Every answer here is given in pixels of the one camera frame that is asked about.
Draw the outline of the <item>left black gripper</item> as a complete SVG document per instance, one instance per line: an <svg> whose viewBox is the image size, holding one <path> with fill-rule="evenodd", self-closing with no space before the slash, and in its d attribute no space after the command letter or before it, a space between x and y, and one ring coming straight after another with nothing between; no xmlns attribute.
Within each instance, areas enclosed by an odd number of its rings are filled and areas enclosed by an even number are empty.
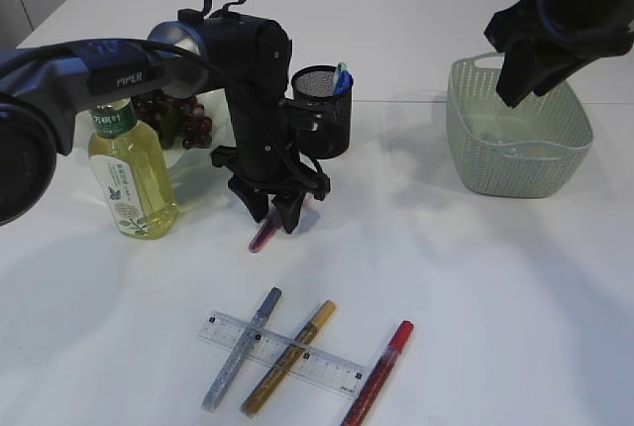
<svg viewBox="0 0 634 426"><path fill-rule="evenodd" d="M298 144L278 107L288 85L292 41L275 20L215 14L200 27L206 56L228 77L225 95L236 140L234 150L217 149L212 162L232 173L229 189L255 222L268 213L268 195L281 227L291 234L299 223L305 192L323 200L330 179L299 159Z"/></svg>

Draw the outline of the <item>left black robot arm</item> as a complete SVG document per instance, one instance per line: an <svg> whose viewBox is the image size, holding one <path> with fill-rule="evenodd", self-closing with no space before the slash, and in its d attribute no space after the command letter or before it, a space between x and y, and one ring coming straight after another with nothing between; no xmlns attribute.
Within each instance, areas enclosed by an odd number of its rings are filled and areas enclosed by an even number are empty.
<svg viewBox="0 0 634 426"><path fill-rule="evenodd" d="M292 43L270 19L182 10L144 40L95 39L15 50L1 59L1 220L30 210L71 152L75 117L159 90L174 98L223 90L235 144L211 154L255 220L275 207L292 231L306 195L324 199L329 177L300 146L320 111L284 96Z"/></svg>

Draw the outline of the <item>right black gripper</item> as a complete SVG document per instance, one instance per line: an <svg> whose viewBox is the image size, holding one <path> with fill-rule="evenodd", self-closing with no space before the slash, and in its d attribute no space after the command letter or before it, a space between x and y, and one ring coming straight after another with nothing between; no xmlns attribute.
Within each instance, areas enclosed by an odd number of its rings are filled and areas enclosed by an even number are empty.
<svg viewBox="0 0 634 426"><path fill-rule="evenodd" d="M514 108L531 93L546 95L592 63L591 56L629 53L633 0L520 0L494 13L484 35L505 52L496 92ZM528 42L519 42L533 39L568 52L544 57Z"/></svg>

